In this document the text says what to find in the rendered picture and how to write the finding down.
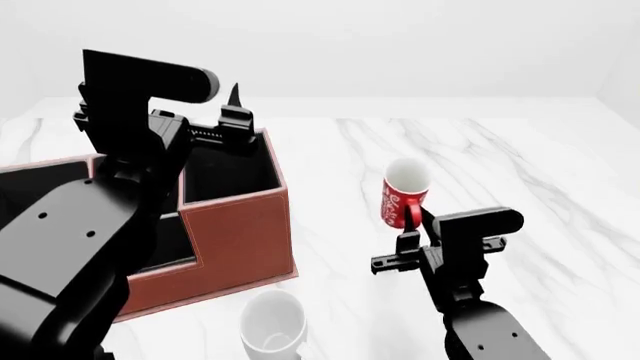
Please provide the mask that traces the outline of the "red mug with white print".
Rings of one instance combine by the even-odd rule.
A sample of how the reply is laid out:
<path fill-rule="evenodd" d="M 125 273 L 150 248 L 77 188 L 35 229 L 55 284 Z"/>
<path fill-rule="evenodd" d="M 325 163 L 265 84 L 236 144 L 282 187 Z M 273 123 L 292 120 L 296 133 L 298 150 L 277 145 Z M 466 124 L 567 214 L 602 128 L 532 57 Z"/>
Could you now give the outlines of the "red mug with white print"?
<path fill-rule="evenodd" d="M 380 216 L 396 229 L 415 230 L 422 221 L 421 206 L 431 187 L 426 165 L 416 158 L 398 158 L 385 170 Z"/>

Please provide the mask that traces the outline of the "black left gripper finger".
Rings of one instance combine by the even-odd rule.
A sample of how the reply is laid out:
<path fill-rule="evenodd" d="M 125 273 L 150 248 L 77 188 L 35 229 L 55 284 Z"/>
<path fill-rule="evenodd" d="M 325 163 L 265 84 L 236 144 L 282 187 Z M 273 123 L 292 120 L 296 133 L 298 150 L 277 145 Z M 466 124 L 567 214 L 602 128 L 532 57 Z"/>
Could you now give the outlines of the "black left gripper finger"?
<path fill-rule="evenodd" d="M 221 107 L 218 131 L 222 142 L 229 152 L 238 155 L 250 155 L 256 149 L 256 136 L 253 113 L 242 106 L 239 96 L 239 83 L 231 89 L 227 104 Z"/>
<path fill-rule="evenodd" d="M 81 132 L 89 132 L 91 130 L 90 122 L 90 110 L 89 104 L 91 104 L 91 91 L 86 83 L 80 83 L 78 86 L 82 100 L 79 103 L 79 110 L 73 114 L 73 120 Z"/>

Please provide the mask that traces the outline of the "brown leather caddy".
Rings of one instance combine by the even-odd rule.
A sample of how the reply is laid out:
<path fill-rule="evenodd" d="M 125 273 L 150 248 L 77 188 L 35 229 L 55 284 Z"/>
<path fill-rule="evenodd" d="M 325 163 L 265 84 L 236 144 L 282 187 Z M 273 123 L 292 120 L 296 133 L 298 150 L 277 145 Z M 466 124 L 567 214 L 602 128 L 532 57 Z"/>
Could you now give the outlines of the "brown leather caddy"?
<path fill-rule="evenodd" d="M 268 135 L 255 133 L 256 149 L 238 155 L 199 146 L 178 179 L 177 202 L 162 211 L 162 241 L 188 239 L 194 259 L 143 266 L 128 278 L 128 319 L 288 278 L 295 272 L 287 188 Z M 94 158 L 66 158 L 0 170 L 0 208 L 26 200 L 0 230 L 59 185 L 96 175 Z"/>

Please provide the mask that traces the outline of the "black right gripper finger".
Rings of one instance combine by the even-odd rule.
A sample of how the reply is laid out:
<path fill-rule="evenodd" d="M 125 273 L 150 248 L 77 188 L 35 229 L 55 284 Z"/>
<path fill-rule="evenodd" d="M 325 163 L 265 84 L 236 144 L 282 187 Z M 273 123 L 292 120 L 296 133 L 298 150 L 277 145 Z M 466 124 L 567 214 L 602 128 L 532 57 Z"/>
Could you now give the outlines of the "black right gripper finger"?
<path fill-rule="evenodd" d="M 396 238 L 396 254 L 408 256 L 420 248 L 421 208 L 420 206 L 404 207 L 404 229 Z"/>
<path fill-rule="evenodd" d="M 434 220 L 435 216 L 431 214 L 424 207 L 421 208 L 421 216 L 422 216 L 422 225 L 425 229 L 425 232 L 429 238 L 429 242 L 431 246 L 440 246 L 440 237 L 437 235 L 434 228 Z"/>

